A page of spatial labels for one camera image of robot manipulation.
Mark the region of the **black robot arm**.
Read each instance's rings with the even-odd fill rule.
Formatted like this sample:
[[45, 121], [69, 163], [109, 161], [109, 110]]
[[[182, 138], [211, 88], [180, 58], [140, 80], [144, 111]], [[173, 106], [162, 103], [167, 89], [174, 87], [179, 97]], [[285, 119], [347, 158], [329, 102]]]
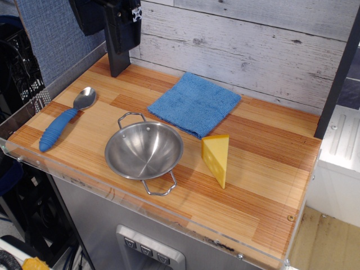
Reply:
[[142, 7], [140, 1], [70, 1], [81, 31], [93, 35], [107, 29], [117, 54], [141, 42]]

